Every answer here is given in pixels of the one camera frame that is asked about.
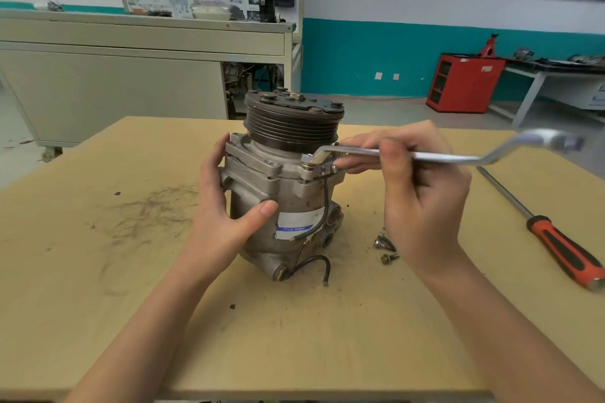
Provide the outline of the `red jack stand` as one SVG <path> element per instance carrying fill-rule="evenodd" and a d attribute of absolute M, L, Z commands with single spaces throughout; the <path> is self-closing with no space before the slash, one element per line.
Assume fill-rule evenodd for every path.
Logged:
<path fill-rule="evenodd" d="M 486 45 L 475 55 L 477 58 L 496 58 L 495 45 L 497 43 L 498 33 L 492 33 Z"/>

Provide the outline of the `grey metal car compressor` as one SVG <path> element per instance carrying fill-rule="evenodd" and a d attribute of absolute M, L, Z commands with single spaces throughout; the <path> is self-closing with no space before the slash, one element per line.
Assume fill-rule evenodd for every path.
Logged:
<path fill-rule="evenodd" d="M 246 132 L 231 134 L 219 169 L 222 188 L 231 193 L 228 213 L 239 219 L 268 200 L 279 208 L 247 239 L 240 255 L 276 281 L 322 261 L 322 282 L 328 286 L 331 263 L 324 250 L 344 218 L 332 195 L 345 172 L 333 165 L 334 153 L 327 152 L 319 161 L 308 161 L 306 155 L 337 146 L 344 107 L 283 87 L 252 90 L 245 105 Z"/>

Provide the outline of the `white frame work table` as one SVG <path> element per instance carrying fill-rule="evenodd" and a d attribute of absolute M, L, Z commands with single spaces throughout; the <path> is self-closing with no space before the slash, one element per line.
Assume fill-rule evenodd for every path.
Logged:
<path fill-rule="evenodd" d="M 605 67 L 572 61 L 509 59 L 504 71 L 532 79 L 515 113 L 491 103 L 488 110 L 520 127 L 538 97 L 571 108 L 605 125 Z"/>

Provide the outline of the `grey metal training bench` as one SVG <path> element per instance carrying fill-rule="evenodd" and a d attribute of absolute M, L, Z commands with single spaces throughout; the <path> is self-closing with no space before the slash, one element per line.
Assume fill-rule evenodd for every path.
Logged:
<path fill-rule="evenodd" d="M 302 52 L 290 23 L 0 10 L 0 83 L 40 147 L 126 116 L 228 119 L 223 62 L 283 65 L 298 92 Z"/>

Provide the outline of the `tangle of parts under bench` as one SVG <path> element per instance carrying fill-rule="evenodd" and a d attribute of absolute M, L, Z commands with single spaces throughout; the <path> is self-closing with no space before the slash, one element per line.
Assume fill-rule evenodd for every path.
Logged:
<path fill-rule="evenodd" d="M 271 92 L 284 85 L 284 67 L 280 64 L 222 63 L 228 119 L 244 120 L 245 96 L 249 92 Z"/>

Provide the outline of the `person's left hand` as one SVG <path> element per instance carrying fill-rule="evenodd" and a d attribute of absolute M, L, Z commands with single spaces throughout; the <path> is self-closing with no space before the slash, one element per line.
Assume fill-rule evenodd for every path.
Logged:
<path fill-rule="evenodd" d="M 219 166 L 229 141 L 230 135 L 224 134 L 201 164 L 198 207 L 189 237 L 175 263 L 175 267 L 187 270 L 197 279 L 215 279 L 253 235 L 237 234 L 234 229 L 237 219 L 231 219 L 226 211 Z"/>

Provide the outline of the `person's right forearm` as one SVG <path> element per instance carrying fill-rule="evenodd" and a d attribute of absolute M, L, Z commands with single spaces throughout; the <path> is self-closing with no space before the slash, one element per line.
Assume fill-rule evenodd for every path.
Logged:
<path fill-rule="evenodd" d="M 516 308 L 461 247 L 413 266 L 498 403 L 605 403 L 593 383 Z"/>

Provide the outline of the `person's left forearm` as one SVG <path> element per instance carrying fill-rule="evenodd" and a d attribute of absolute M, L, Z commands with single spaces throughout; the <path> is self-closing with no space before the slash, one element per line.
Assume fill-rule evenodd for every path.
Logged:
<path fill-rule="evenodd" d="M 186 246 L 64 403 L 153 403 L 202 296 L 237 253 Z"/>

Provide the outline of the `red metal cabinet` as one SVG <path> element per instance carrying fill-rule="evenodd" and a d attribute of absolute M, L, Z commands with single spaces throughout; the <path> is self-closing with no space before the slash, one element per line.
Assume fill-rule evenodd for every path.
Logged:
<path fill-rule="evenodd" d="M 505 65 L 499 57 L 442 53 L 425 104 L 439 113 L 484 114 Z"/>

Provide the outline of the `grey box on bench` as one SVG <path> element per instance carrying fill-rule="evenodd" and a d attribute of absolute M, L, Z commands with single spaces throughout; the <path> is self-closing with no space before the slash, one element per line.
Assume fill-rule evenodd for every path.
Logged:
<path fill-rule="evenodd" d="M 231 19 L 230 5 L 217 2 L 193 3 L 191 13 L 197 20 L 229 21 Z"/>

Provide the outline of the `silver offset ring wrench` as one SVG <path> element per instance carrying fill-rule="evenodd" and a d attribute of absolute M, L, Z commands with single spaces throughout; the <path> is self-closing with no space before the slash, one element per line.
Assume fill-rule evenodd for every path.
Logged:
<path fill-rule="evenodd" d="M 585 146 L 585 142 L 586 138 L 578 134 L 561 130 L 535 129 L 517 133 L 484 155 L 452 155 L 416 151 L 412 152 L 411 157 L 412 160 L 421 163 L 482 167 L 498 162 L 521 147 L 545 149 L 556 153 L 570 153 L 581 151 Z M 324 145 L 312 154 L 303 154 L 301 162 L 303 165 L 311 167 L 322 165 L 332 154 L 379 157 L 379 150 L 341 145 Z"/>

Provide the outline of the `person's right hand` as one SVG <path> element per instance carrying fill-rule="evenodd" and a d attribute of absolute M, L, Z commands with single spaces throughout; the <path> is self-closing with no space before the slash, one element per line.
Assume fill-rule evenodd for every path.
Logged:
<path fill-rule="evenodd" d="M 448 142 L 431 121 L 357 134 L 341 140 L 340 145 L 379 150 L 379 143 L 385 138 L 401 141 L 410 156 L 416 151 L 451 153 Z M 389 239 L 423 279 L 470 272 L 474 265 L 458 242 L 470 173 L 457 165 L 414 160 L 412 165 L 418 205 L 413 209 L 391 209 L 385 202 L 384 225 Z"/>

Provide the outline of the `red black handled screwdriver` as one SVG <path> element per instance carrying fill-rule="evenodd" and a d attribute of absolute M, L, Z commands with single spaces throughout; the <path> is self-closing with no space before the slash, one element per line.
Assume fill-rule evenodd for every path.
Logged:
<path fill-rule="evenodd" d="M 556 228 L 549 217 L 534 215 L 483 167 L 477 171 L 525 217 L 528 231 L 572 281 L 590 292 L 605 291 L 605 267 L 593 254 Z"/>

